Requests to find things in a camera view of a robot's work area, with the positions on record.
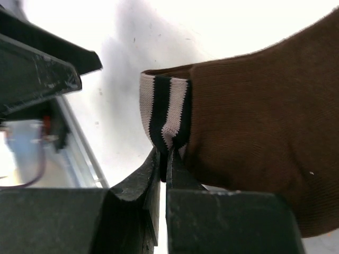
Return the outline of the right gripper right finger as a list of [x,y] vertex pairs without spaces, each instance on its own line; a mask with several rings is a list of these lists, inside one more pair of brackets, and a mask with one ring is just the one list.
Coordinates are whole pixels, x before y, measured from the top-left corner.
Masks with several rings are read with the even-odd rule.
[[169,253],[304,253],[296,219],[271,193],[207,190],[171,150],[166,176]]

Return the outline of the brown striped-cuff sock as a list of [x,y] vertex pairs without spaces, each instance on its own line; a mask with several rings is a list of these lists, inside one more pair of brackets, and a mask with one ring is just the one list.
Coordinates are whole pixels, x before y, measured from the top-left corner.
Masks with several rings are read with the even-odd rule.
[[201,183],[280,194],[305,238],[338,228],[338,11],[262,51],[143,71],[140,114]]

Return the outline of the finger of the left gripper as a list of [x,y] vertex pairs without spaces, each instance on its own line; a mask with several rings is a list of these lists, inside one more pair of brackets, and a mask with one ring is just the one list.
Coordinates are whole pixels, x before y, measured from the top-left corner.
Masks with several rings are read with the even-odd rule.
[[73,65],[1,35],[1,117],[81,89]]
[[81,75],[102,69],[102,63],[94,51],[22,21],[5,9],[1,9],[1,34],[72,64]]

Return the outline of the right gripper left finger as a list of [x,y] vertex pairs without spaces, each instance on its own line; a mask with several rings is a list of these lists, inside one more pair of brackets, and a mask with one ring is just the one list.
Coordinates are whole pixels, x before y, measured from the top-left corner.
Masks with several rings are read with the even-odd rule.
[[1,253],[153,253],[160,155],[112,188],[1,191]]

